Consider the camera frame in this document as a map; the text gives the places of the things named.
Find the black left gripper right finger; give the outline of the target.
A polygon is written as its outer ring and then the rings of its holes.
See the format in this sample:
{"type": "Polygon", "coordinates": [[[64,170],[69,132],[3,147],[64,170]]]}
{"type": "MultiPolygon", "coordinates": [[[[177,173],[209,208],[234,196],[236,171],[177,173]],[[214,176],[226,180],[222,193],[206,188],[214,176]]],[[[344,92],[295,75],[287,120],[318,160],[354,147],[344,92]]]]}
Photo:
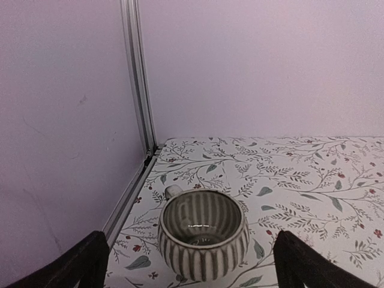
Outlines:
{"type": "Polygon", "coordinates": [[[280,231],[273,246],[279,287],[373,287],[339,268],[290,231],[280,231]]]}

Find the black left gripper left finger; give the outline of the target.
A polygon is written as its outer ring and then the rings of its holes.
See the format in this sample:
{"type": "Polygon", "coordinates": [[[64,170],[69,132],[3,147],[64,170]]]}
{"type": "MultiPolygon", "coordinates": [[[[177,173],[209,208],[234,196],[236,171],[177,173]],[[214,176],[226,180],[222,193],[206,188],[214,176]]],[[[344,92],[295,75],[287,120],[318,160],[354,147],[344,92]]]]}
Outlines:
{"type": "Polygon", "coordinates": [[[109,246],[102,231],[93,231],[52,263],[7,287],[103,287],[109,246]]]}

